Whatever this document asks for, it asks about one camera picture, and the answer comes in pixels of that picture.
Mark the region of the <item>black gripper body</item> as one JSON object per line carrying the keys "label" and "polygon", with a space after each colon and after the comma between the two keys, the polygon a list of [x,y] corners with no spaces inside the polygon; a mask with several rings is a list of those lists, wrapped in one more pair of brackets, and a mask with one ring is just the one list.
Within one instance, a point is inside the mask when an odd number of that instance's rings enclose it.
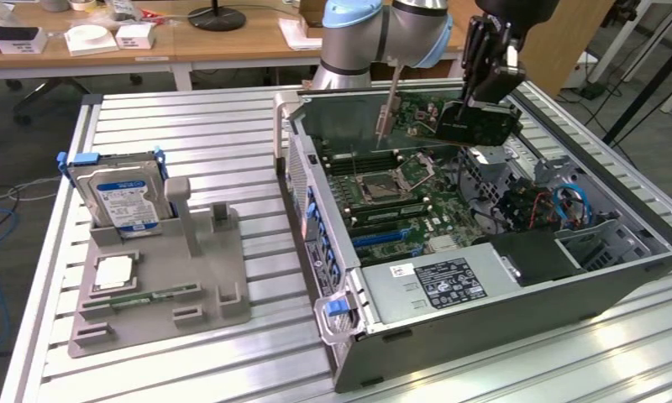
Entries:
{"label": "black gripper body", "polygon": [[557,0],[476,0],[478,8],[510,24],[513,34],[528,31],[546,22],[556,10]]}

